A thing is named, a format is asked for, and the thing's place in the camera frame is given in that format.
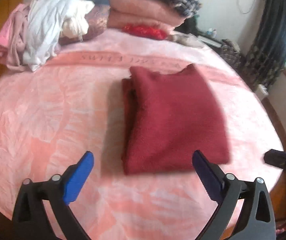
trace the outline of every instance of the bedspread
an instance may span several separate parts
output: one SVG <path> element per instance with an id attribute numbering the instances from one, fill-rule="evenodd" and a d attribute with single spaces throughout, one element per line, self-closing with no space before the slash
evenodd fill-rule
<path id="1" fill-rule="evenodd" d="M 63 47 L 34 73 L 0 78 L 0 211 L 11 218 L 23 179 L 48 180 L 90 150 L 93 171 L 70 207 L 93 240 L 195 239 L 216 208 L 196 173 L 124 176 L 121 163 L 121 80 L 129 77 L 128 67 L 173 73 L 190 62 L 198 64 L 224 109 L 232 161 L 222 169 L 242 180 L 262 177 L 271 190 L 280 170 L 262 157 L 282 146 L 264 108 L 231 67 L 207 46 L 107 30 Z M 230 224 L 240 208 L 238 203 Z M 49 217 L 63 238 L 51 212 Z"/>

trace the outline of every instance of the blue gripper pad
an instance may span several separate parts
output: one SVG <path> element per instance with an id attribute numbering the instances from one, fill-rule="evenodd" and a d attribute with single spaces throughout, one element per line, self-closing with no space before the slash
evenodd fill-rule
<path id="1" fill-rule="evenodd" d="M 223 179 L 224 172 L 218 165 L 209 163 L 200 151 L 194 152 L 192 164 L 210 199 L 221 204 L 223 201 L 221 191 L 224 185 L 220 179 Z"/>
<path id="2" fill-rule="evenodd" d="M 66 205 L 77 199 L 87 177 L 92 171 L 94 166 L 93 153 L 87 151 L 75 166 L 74 173 L 64 185 L 63 200 Z"/>

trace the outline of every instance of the folded red garment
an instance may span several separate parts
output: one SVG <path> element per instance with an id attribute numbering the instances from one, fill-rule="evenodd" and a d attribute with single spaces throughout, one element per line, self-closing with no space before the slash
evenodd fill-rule
<path id="1" fill-rule="evenodd" d="M 123 79 L 125 174 L 193 170 L 195 150 L 212 163 L 229 162 L 223 113 L 193 64 L 169 75 L 130 72 Z"/>

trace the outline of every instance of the metal screw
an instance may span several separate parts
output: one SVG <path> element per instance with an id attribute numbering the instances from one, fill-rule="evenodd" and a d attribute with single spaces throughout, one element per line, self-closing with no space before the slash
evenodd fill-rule
<path id="1" fill-rule="evenodd" d="M 257 178 L 256 181 L 257 181 L 258 183 L 261 183 L 261 184 L 264 183 L 264 180 L 263 180 L 262 178 Z"/>
<path id="2" fill-rule="evenodd" d="M 24 185 L 27 185 L 27 184 L 30 184 L 30 182 L 31 182 L 30 179 L 24 179 L 23 184 L 24 184 Z"/>
<path id="3" fill-rule="evenodd" d="M 235 176 L 234 176 L 232 173 L 226 174 L 226 177 L 227 177 L 229 180 L 235 179 Z"/>
<path id="4" fill-rule="evenodd" d="M 54 181 L 58 181 L 60 179 L 61 179 L 61 175 L 59 175 L 59 174 L 55 174 L 52 176 L 52 180 L 54 180 Z"/>

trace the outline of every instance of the brown shiny pillow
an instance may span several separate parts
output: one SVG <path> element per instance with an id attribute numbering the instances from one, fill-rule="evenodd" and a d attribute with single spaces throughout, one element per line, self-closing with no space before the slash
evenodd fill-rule
<path id="1" fill-rule="evenodd" d="M 107 28 L 107 19 L 110 13 L 110 6 L 104 4 L 95 5 L 94 8 L 85 15 L 85 19 L 89 24 L 87 34 L 83 35 L 83 41 L 91 40 L 102 34 Z M 79 42 L 79 38 L 59 38 L 60 45 L 66 45 L 74 42 Z"/>

